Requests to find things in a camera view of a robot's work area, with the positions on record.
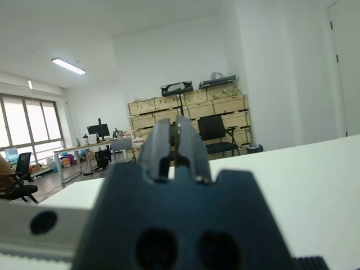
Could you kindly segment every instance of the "window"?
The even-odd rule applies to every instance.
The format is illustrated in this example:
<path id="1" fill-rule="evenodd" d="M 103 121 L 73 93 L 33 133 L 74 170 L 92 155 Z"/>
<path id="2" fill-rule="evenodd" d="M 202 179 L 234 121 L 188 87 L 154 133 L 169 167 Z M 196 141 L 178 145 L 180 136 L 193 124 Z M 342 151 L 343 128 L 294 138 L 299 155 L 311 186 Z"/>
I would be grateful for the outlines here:
<path id="1" fill-rule="evenodd" d="M 61 138 L 54 104 L 43 102 L 43 108 L 50 139 L 54 140 Z"/>
<path id="2" fill-rule="evenodd" d="M 23 101 L 20 98 L 4 97 L 4 106 L 12 144 L 23 145 L 29 143 L 31 140 Z"/>
<path id="3" fill-rule="evenodd" d="M 64 148 L 54 102 L 0 94 L 0 154 L 14 147 L 31 152 L 31 164 Z"/>
<path id="4" fill-rule="evenodd" d="M 28 110 L 31 132 L 33 134 L 34 142 L 49 140 L 40 102 L 26 100 L 25 103 Z"/>
<path id="5" fill-rule="evenodd" d="M 2 114 L 2 108 L 0 106 L 0 147 L 9 146 L 9 139 L 7 137 L 4 116 Z"/>
<path id="6" fill-rule="evenodd" d="M 34 155 L 34 150 L 32 146 L 28 146 L 28 147 L 23 147 L 23 148 L 18 148 L 17 149 L 17 153 L 18 154 L 22 154 L 22 153 L 29 153 L 31 152 L 31 157 L 30 157 L 30 162 L 35 161 L 35 155 Z"/>
<path id="7" fill-rule="evenodd" d="M 63 149 L 62 142 L 50 142 L 43 145 L 35 145 L 38 160 L 54 156 L 54 151 Z"/>

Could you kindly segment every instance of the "computer monitor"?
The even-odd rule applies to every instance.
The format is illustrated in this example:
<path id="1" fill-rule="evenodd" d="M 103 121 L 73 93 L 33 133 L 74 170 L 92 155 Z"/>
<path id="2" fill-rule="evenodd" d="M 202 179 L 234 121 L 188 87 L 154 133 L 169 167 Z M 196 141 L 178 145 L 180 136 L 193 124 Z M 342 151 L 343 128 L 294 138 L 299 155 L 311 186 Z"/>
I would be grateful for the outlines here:
<path id="1" fill-rule="evenodd" d="M 88 127 L 88 133 L 89 135 L 98 134 L 99 137 L 110 136 L 107 124 L 92 125 L 91 127 Z"/>

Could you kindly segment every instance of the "office chair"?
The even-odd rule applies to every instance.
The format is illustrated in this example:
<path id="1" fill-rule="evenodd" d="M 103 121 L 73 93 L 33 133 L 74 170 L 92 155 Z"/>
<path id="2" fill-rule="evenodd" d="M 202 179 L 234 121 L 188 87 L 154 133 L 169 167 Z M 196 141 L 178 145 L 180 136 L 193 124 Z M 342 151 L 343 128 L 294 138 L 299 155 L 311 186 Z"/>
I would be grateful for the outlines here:
<path id="1" fill-rule="evenodd" d="M 24 185 L 23 181 L 34 182 L 29 173 L 30 157 L 32 153 L 22 153 L 17 160 L 16 172 L 8 175 L 2 175 L 0 178 L 10 177 L 14 183 L 6 190 L 5 195 L 0 195 L 0 199 L 16 200 L 21 198 L 23 201 L 28 201 L 25 197 L 29 197 L 34 203 L 38 201 L 32 195 L 38 191 L 38 187 L 34 185 Z"/>
<path id="2" fill-rule="evenodd" d="M 206 145 L 208 154 L 217 154 L 221 152 L 224 153 L 227 151 L 232 151 L 232 156 L 234 156 L 234 150 L 236 150 L 238 155 L 240 156 L 239 147 L 237 146 L 233 136 L 233 131 L 235 130 L 235 127 L 226 130 L 221 116 L 216 115 L 202 118 L 199 119 L 197 123 L 199 125 L 200 136 L 203 141 L 223 138 L 225 137 L 226 133 L 229 134 L 232 138 L 232 143 L 218 142 L 211 145 Z"/>
<path id="3" fill-rule="evenodd" d="M 18 177 L 22 178 L 26 176 L 29 173 L 29 166 L 30 166 L 30 158 L 32 156 L 32 153 L 22 153 L 19 155 L 19 158 L 17 160 L 16 164 L 16 170 L 15 173 L 18 173 Z M 31 175 L 28 175 L 27 178 L 24 178 L 24 180 L 27 180 L 28 182 L 34 182 Z"/>
<path id="4" fill-rule="evenodd" d="M 136 161 L 136 157 L 134 154 L 133 149 L 133 142 L 131 138 L 126 139 L 117 139 L 111 144 L 112 151 L 114 152 L 114 160 L 116 160 L 116 155 L 121 151 L 126 151 L 131 149 L 131 152 L 133 153 L 133 157 L 127 158 L 127 159 L 119 159 L 118 162 L 120 163 L 128 163 L 131 162 L 133 159 Z"/>

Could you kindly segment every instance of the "window frame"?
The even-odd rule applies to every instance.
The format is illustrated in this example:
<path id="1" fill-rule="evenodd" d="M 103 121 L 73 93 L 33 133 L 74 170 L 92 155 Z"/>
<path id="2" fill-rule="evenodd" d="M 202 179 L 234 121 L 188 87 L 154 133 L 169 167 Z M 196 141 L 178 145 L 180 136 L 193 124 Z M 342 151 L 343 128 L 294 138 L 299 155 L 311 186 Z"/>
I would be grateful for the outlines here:
<path id="1" fill-rule="evenodd" d="M 25 113 L 26 125 L 28 126 L 28 131 L 29 131 L 29 135 L 30 135 L 30 142 L 29 143 L 23 143 L 22 145 L 14 145 L 12 143 L 10 129 L 9 129 L 9 126 L 8 126 L 8 121 L 7 121 L 5 105 L 4 105 L 4 97 L 11 97 L 11 98 L 21 99 L 22 107 L 24 108 L 24 113 Z M 26 107 L 26 100 L 28 100 L 28 101 L 38 101 L 40 103 L 41 111 L 42 111 L 42 114 L 43 114 L 43 117 L 44 117 L 47 136 L 49 138 L 48 140 L 40 141 L 40 142 L 34 142 L 33 131 L 32 131 L 31 125 L 30 125 L 30 119 L 29 119 L 29 115 L 28 115 L 28 109 Z M 50 139 L 42 102 L 52 103 L 54 105 L 54 110 L 55 110 L 55 114 L 56 114 L 56 120 L 57 120 L 57 123 L 58 123 L 58 128 L 60 130 L 60 136 L 61 136 L 58 139 Z M 0 104 L 1 104 L 1 109 L 2 109 L 2 113 L 3 113 L 3 117 L 4 117 L 4 123 L 5 123 L 5 129 L 6 129 L 6 133 L 7 133 L 7 138 L 8 138 L 8 142 L 9 142 L 9 146 L 0 147 L 0 151 L 4 151 L 5 149 L 9 149 L 9 148 L 13 148 L 13 147 L 23 148 L 23 147 L 31 146 L 32 149 L 33 149 L 34 157 L 35 157 L 35 162 L 37 163 L 38 158 L 37 158 L 37 153 L 35 152 L 35 145 L 42 145 L 44 143 L 61 141 L 63 147 L 66 148 L 65 141 L 64 141 L 64 135 L 62 133 L 61 123 L 60 123 L 60 118 L 59 118 L 59 112 L 57 111 L 57 106 L 56 106 L 55 101 L 43 100 L 43 99 L 32 98 L 32 97 L 15 96 L 15 95 L 11 95 L 11 94 L 0 94 Z"/>

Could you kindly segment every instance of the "person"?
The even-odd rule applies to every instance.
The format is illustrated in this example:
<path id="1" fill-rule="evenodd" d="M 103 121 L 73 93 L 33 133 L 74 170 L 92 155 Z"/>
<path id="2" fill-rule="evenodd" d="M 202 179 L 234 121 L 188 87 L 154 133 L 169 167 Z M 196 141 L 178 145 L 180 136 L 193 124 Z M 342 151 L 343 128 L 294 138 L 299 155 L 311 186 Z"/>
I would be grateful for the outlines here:
<path id="1" fill-rule="evenodd" d="M 7 161 L 3 158 L 2 155 L 0 155 L 0 199 L 16 200 L 38 191 L 38 187 L 34 185 L 26 185 L 22 188 L 16 186 L 12 188 L 14 186 L 15 180 L 13 177 L 8 177 L 8 175 L 13 173 L 14 171 L 10 168 Z"/>

